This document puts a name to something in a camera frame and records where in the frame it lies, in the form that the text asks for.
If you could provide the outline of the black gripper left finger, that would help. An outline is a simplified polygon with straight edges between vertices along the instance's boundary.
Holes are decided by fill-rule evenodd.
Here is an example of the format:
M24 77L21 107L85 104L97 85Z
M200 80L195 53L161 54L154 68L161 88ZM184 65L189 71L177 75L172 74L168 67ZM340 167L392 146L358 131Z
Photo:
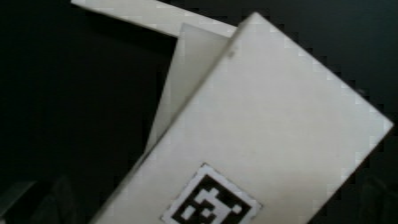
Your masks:
M63 176L53 181L15 182L0 194L0 224L79 224L70 183Z

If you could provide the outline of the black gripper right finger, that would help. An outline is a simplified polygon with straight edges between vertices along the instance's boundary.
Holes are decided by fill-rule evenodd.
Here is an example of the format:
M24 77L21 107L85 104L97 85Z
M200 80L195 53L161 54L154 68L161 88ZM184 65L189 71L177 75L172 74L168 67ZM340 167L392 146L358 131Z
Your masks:
M362 184L356 223L398 224L398 182L385 182L374 176Z

